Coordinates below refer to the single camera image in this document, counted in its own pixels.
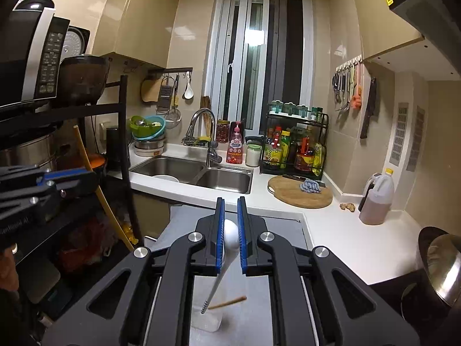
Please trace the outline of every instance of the microwave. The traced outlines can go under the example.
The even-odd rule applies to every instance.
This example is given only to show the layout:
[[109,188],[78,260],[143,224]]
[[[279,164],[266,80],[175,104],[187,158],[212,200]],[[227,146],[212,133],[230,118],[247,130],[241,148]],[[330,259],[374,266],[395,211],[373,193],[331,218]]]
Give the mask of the microwave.
[[35,109],[56,97],[68,19],[55,9],[13,10],[0,29],[0,112]]

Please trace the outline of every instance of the microwave control panel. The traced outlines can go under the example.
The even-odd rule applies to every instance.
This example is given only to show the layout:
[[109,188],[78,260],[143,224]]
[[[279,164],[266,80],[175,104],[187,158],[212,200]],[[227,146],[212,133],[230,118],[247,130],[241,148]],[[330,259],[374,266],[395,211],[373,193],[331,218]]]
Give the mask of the microwave control panel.
[[59,62],[69,23],[70,21],[64,18],[53,17],[51,20],[37,77],[35,94],[38,99],[56,96]]

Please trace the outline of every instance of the vent grille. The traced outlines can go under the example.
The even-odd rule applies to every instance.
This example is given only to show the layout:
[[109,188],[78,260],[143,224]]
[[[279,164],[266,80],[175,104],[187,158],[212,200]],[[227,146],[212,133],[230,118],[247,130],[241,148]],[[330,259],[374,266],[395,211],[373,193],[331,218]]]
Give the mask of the vent grille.
[[394,144],[389,159],[389,162],[395,166],[399,166],[400,157],[402,157],[405,130],[407,128],[408,106],[408,103],[399,103],[398,105],[396,134],[394,136]]
[[423,141],[423,127],[425,116],[425,110],[418,107],[416,110],[416,122],[414,125],[413,144],[411,146],[410,158],[407,164],[407,170],[409,172],[414,172],[416,170],[416,165],[418,164],[418,158],[420,156],[421,151],[421,142]]

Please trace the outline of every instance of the window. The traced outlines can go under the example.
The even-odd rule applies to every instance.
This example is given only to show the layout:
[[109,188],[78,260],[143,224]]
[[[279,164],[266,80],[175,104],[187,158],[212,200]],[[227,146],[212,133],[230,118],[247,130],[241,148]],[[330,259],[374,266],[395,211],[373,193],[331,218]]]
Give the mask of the window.
[[303,0],[222,0],[216,11],[206,86],[213,111],[241,121],[246,135],[263,134],[271,101],[308,105]]

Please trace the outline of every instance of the spice rack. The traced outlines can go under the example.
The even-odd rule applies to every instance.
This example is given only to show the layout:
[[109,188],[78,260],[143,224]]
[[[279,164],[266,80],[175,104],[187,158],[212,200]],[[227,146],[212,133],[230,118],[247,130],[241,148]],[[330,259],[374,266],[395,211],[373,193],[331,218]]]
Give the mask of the spice rack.
[[[314,137],[315,142],[320,143],[322,146],[322,160],[319,164],[313,166],[312,171],[306,172],[297,169],[294,166],[294,163],[284,162],[282,164],[285,167],[281,167],[281,165],[275,166],[271,165],[270,161],[264,160],[264,151],[266,150],[266,140],[267,140],[267,131],[269,127],[279,125],[282,127],[283,130],[291,129],[292,127],[296,127],[298,123],[302,123],[303,125],[312,126],[314,128]],[[325,162],[326,162],[326,139],[328,134],[328,125],[329,125],[329,117],[328,114],[320,113],[317,115],[316,121],[310,120],[308,117],[298,116],[296,114],[287,114],[287,113],[276,113],[272,110],[269,110],[266,117],[266,125],[264,127],[264,135],[261,137],[262,139],[262,150],[261,150],[261,157],[260,157],[260,172],[265,174],[274,174],[274,175],[283,175],[283,174],[290,174],[296,176],[303,176],[310,179],[315,179],[320,181],[323,176]]]

